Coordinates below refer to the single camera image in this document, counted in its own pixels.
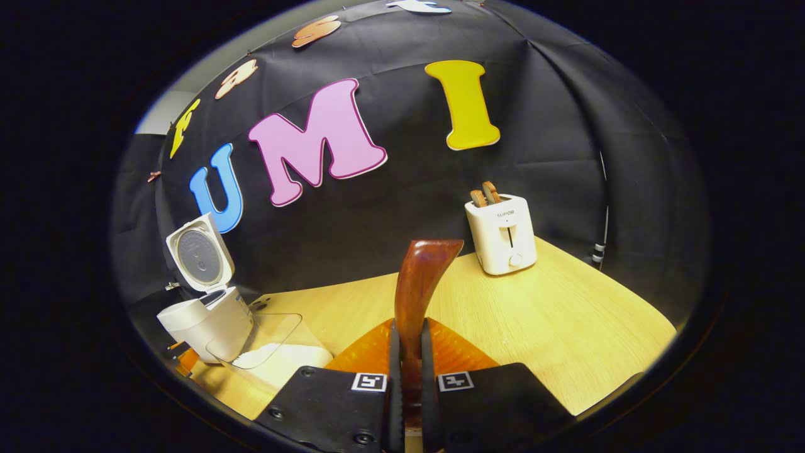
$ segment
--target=wooden spatula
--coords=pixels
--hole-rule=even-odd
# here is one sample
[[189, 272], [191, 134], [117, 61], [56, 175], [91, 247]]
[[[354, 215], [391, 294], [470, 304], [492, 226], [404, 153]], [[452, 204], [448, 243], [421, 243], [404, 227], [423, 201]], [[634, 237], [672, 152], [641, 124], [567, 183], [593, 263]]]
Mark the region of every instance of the wooden spatula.
[[[420, 428], [421, 334], [425, 311], [439, 280], [464, 246], [461, 240], [411, 241], [397, 278], [394, 319], [400, 338], [402, 404], [406, 428]], [[373, 328], [337, 355], [327, 369], [388, 373], [391, 323]], [[498, 366], [480, 349], [439, 322], [428, 320], [436, 374]]]

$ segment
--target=letter m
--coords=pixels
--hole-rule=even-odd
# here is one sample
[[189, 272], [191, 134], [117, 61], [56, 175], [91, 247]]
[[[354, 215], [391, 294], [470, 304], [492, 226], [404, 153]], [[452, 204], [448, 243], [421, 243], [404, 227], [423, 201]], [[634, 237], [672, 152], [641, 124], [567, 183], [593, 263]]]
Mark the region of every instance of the letter m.
[[357, 86], [357, 80], [344, 79], [314, 94], [304, 131], [280, 114], [262, 119], [249, 131], [274, 188], [272, 205], [285, 206], [302, 195], [302, 185], [291, 179], [286, 165], [310, 185], [321, 185], [325, 143], [332, 155], [330, 176], [336, 179], [355, 177], [386, 162], [386, 150], [372, 143], [357, 110]]

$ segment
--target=blue letter u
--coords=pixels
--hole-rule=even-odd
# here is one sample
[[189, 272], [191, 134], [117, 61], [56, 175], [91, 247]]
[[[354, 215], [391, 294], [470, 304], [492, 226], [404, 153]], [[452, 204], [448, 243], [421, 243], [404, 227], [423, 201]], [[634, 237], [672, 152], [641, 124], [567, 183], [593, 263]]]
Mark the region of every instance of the blue letter u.
[[213, 213], [213, 220], [222, 234], [232, 230], [241, 220], [243, 214], [243, 197], [241, 188], [237, 185], [235, 172], [232, 170], [232, 161], [229, 156], [232, 154], [232, 144], [227, 143], [220, 147], [210, 159], [210, 164], [218, 169], [221, 175], [221, 183], [226, 193], [226, 209], [219, 211], [213, 204], [210, 197], [209, 187], [207, 187], [207, 168], [201, 167], [190, 179], [190, 191], [196, 196], [196, 204], [199, 206], [201, 214]]

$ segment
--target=plastic container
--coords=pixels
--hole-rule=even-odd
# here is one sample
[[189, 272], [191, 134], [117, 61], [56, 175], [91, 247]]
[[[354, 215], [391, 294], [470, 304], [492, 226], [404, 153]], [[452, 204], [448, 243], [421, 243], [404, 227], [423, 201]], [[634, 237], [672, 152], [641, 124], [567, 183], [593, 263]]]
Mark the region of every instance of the plastic container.
[[228, 336], [210, 341], [207, 352], [255, 387], [277, 393], [299, 367], [322, 368], [332, 360], [301, 314], [253, 314], [252, 319], [254, 325], [239, 354], [227, 354], [233, 341]]

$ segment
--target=table surface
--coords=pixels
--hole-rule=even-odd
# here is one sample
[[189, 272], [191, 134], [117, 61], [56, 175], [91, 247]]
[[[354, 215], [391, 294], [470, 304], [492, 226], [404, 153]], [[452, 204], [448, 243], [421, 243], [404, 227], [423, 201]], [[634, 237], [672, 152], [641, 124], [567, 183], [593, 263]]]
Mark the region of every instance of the table surface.
[[[589, 264], [535, 238], [537, 262], [509, 275], [483, 272], [474, 253], [456, 258], [427, 316], [500, 364], [522, 362], [577, 415], [645, 371], [676, 330], [653, 306]], [[259, 313], [299, 313], [333, 355], [394, 317], [397, 273], [267, 294]], [[197, 363], [193, 379], [244, 417], [274, 395], [220, 365]]]

